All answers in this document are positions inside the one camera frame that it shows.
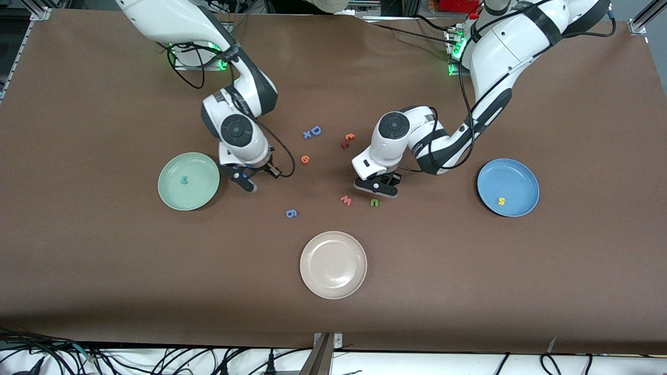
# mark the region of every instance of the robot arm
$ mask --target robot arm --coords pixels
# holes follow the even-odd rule
[[[277,101],[271,80],[245,54],[239,43],[204,7],[188,0],[116,0],[121,10],[147,38],[158,43],[210,42],[218,46],[223,61],[240,77],[203,100],[201,117],[219,140],[221,169],[249,192],[249,179],[259,170],[278,177],[271,164],[272,148],[255,118],[269,113]]]
[[[371,145],[352,160],[360,177],[355,181],[358,189],[395,198],[398,191],[394,185],[397,180],[400,181],[400,175],[394,171],[398,168],[405,147],[417,159],[422,171],[433,175],[447,172],[464,155],[472,142],[472,136],[477,138],[484,133],[507,107],[512,98],[512,87],[521,72],[543,51],[559,42],[568,25],[586,17],[588,29],[602,18],[602,15],[598,17],[597,14],[595,17],[587,16],[588,11],[582,9],[592,11],[596,4],[601,3],[606,4],[606,13],[609,6],[609,0],[550,0],[528,8],[537,2],[519,1],[510,7],[510,0],[495,0],[485,5],[476,21],[481,25],[466,25],[472,30],[466,35],[474,37],[469,40],[462,57],[462,64],[470,69],[476,94],[476,103],[472,108],[473,120],[466,118],[453,134],[449,134],[439,121],[434,124],[435,115],[429,107],[409,107],[388,113],[384,117],[392,113],[394,116],[405,115],[409,122],[406,125],[408,130],[400,139],[388,140],[380,131],[380,120]],[[571,16],[569,6],[572,5],[575,5],[577,12],[583,13]],[[497,22],[482,32],[476,31],[509,12],[526,8],[526,13]],[[394,185],[387,186],[387,181]]]

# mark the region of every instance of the beige plate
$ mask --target beige plate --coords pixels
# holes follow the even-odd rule
[[[301,278],[322,298],[338,300],[354,293],[366,277],[366,253],[351,235],[324,232],[301,253]]]

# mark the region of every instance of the blue plate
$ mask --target blue plate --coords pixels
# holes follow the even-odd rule
[[[489,161],[477,177],[477,190],[487,207],[510,218],[531,212],[540,199],[533,172],[512,159]]]

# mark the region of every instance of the green plate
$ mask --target green plate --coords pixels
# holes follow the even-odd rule
[[[175,210],[196,210],[208,203],[220,185],[220,171],[208,156],[188,152],[173,158],[157,179],[157,192]]]

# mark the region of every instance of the metal frame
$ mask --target metal frame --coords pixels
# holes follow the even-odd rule
[[[7,75],[7,82],[5,82],[5,85],[2,87],[2,90],[0,90],[0,104],[2,104],[2,101],[5,98],[5,93],[7,92],[7,88],[9,88],[9,82],[11,81],[12,76],[14,76],[14,71],[16,70],[16,66],[19,64],[19,59],[21,58],[21,55],[23,54],[23,48],[25,48],[25,44],[28,42],[28,36],[30,35],[30,31],[32,31],[34,25],[35,25],[35,22],[30,21],[30,24],[28,25],[28,30],[25,31],[25,36],[23,37],[23,40],[21,41],[21,46],[19,47],[19,52],[16,54],[16,58],[14,59],[14,63],[11,65],[11,70],[9,71],[9,74]]]
[[[315,348],[305,360],[299,375],[329,375],[331,374],[331,360],[333,359],[336,334],[327,332],[320,334]]]
[[[21,2],[32,14],[30,21],[45,21],[49,19],[52,8],[66,8],[70,0],[21,0]]]
[[[646,34],[646,25],[667,7],[667,0],[651,0],[651,2],[628,21],[630,33],[633,35]]]

